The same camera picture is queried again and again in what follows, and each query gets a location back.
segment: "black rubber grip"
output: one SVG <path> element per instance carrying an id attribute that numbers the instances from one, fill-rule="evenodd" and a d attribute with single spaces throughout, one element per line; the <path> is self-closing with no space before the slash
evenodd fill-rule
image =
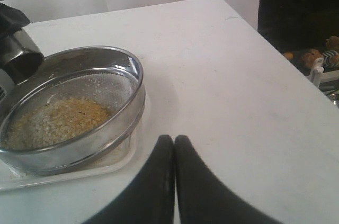
<path id="1" fill-rule="evenodd" d="M 201 160 L 190 140 L 174 144 L 181 224 L 278 224 L 239 198 Z"/>
<path id="2" fill-rule="evenodd" d="M 170 136 L 160 136 L 128 187 L 86 224 L 172 224 L 174 153 Z"/>

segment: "metal sieve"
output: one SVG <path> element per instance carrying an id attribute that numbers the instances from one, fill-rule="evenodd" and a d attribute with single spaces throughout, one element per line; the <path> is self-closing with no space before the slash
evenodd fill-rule
<path id="1" fill-rule="evenodd" d="M 0 103 L 0 158 L 39 175 L 67 172 L 96 160 L 117 147 L 136 127 L 145 105 L 142 78 L 139 60 L 118 48 L 77 48 L 47 57 L 33 77 Z M 20 144 L 19 149 L 4 148 L 8 140 L 25 140 L 25 146 L 34 142 L 37 132 L 32 129 L 33 121 L 28 119 L 25 126 L 15 127 L 23 115 L 69 98 L 94 101 L 109 110 L 110 116 L 90 131 L 56 144 L 37 149 L 22 149 Z M 20 135 L 15 139 L 9 136 L 13 129 Z"/>

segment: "white tray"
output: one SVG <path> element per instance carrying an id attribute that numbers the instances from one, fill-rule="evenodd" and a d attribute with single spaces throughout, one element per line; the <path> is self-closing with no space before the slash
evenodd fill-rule
<path id="1" fill-rule="evenodd" d="M 98 159 L 77 171 L 66 174 L 34 176 L 24 172 L 19 172 L 0 160 L 0 192 L 101 175 L 121 169 L 131 160 L 136 152 L 137 134 L 139 134 L 137 133 L 139 130 L 138 127 L 139 125 L 116 149 L 112 150 L 101 159 Z"/>

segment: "breadcrumbs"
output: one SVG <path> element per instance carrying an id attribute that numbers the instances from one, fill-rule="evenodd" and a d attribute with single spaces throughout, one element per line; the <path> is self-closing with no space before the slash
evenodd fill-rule
<path id="1" fill-rule="evenodd" d="M 76 137 L 104 122 L 111 112 L 95 101 L 68 98 L 46 104 L 10 124 L 7 149 L 35 149 Z"/>

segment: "white table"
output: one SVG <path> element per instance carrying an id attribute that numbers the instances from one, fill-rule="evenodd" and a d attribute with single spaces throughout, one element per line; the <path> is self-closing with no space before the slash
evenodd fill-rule
<path id="1" fill-rule="evenodd" d="M 223 0 L 40 22 L 27 31 L 46 55 L 110 45 L 138 56 L 148 94 L 143 139 L 112 174 L 0 193 L 0 223 L 81 223 L 127 186 L 164 133 L 190 136 L 211 170 L 270 216 L 339 223 L 339 111 Z"/>

